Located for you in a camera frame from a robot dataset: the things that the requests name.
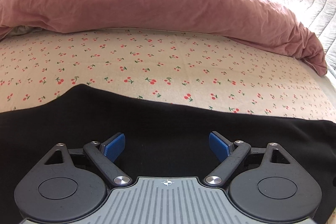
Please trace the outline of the black pants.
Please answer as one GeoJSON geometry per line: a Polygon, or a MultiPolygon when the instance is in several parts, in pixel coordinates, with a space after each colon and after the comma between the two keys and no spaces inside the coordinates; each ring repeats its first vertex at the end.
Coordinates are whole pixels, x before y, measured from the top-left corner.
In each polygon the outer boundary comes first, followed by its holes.
{"type": "Polygon", "coordinates": [[[335,209],[335,124],[331,121],[221,113],[151,102],[78,85],[59,98],[1,114],[1,223],[22,219],[14,190],[57,143],[81,148],[121,132],[126,148],[117,165],[130,177],[204,177],[218,160],[208,138],[217,131],[252,147],[283,146],[319,183],[315,214],[325,223],[335,209]]]}

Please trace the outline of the cherry print cloth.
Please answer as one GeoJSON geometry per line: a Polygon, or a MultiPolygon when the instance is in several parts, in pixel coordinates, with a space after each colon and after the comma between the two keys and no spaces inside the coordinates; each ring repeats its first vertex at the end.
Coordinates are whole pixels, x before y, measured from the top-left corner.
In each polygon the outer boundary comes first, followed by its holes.
{"type": "Polygon", "coordinates": [[[1,41],[1,111],[42,105],[78,84],[215,111],[335,121],[329,79],[222,36],[114,29],[1,41]]]}

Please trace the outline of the pink duvet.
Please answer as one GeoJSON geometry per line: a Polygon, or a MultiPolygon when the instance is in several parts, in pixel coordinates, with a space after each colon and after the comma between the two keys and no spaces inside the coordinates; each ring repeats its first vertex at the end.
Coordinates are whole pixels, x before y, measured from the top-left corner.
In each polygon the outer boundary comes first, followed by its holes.
{"type": "Polygon", "coordinates": [[[20,26],[64,34],[130,27],[222,35],[327,73],[316,35],[270,0],[1,0],[1,37],[20,26]]]}

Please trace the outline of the grey quilted headboard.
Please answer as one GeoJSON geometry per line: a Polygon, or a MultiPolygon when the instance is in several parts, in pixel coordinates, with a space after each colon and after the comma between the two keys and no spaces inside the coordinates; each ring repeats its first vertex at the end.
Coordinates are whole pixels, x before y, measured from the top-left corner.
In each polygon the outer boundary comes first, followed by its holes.
{"type": "Polygon", "coordinates": [[[336,0],[284,0],[284,6],[316,34],[323,46],[328,69],[335,75],[336,0]]]}

